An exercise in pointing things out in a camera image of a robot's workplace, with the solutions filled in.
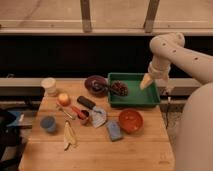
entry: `black wall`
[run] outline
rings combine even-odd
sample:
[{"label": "black wall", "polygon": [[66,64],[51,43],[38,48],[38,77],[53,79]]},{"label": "black wall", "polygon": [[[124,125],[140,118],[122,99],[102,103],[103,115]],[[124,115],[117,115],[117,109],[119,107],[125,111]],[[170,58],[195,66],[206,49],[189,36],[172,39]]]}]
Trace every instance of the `black wall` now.
[{"label": "black wall", "polygon": [[[87,77],[147,72],[149,36],[1,36],[0,77]],[[186,37],[187,48],[213,55],[213,37]],[[187,77],[172,67],[171,77]]]}]

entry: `blue sponge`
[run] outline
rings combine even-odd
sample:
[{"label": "blue sponge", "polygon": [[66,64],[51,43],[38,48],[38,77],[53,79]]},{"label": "blue sponge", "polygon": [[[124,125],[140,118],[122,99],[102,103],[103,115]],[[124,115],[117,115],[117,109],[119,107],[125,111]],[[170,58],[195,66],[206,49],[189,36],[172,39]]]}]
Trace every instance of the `blue sponge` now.
[{"label": "blue sponge", "polygon": [[120,127],[116,121],[108,121],[106,127],[111,141],[117,141],[123,138]]}]

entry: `banana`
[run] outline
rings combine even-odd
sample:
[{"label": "banana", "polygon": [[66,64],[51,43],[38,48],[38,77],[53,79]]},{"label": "banana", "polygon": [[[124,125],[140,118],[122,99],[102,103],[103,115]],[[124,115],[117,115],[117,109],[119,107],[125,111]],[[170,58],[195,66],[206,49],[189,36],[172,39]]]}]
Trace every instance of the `banana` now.
[{"label": "banana", "polygon": [[72,145],[73,147],[77,146],[77,137],[75,135],[74,130],[70,126],[69,121],[65,122],[64,126],[64,143],[66,144],[66,147],[68,148],[68,145]]}]

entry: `red object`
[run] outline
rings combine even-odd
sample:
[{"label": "red object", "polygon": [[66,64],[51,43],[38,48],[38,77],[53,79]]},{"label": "red object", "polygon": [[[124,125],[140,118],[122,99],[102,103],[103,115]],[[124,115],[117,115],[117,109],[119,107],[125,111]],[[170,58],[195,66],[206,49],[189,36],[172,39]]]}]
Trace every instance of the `red object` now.
[{"label": "red object", "polygon": [[78,115],[81,119],[86,119],[86,115],[76,106],[70,105],[71,109]]},{"label": "red object", "polygon": [[133,133],[142,127],[143,118],[135,109],[124,109],[119,115],[119,125],[127,133]]},{"label": "red object", "polygon": [[67,93],[60,93],[58,95],[58,103],[61,105],[61,106],[69,106],[70,103],[71,103],[71,100],[70,100],[70,97],[69,97],[69,94]]}]

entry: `red bowl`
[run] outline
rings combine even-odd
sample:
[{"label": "red bowl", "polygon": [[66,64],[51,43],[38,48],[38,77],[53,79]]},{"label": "red bowl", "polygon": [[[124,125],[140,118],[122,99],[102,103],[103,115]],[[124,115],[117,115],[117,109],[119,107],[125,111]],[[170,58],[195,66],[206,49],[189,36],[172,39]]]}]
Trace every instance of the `red bowl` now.
[{"label": "red bowl", "polygon": [[119,125],[127,133],[134,133],[143,126],[143,118],[135,109],[124,109],[119,115]]}]

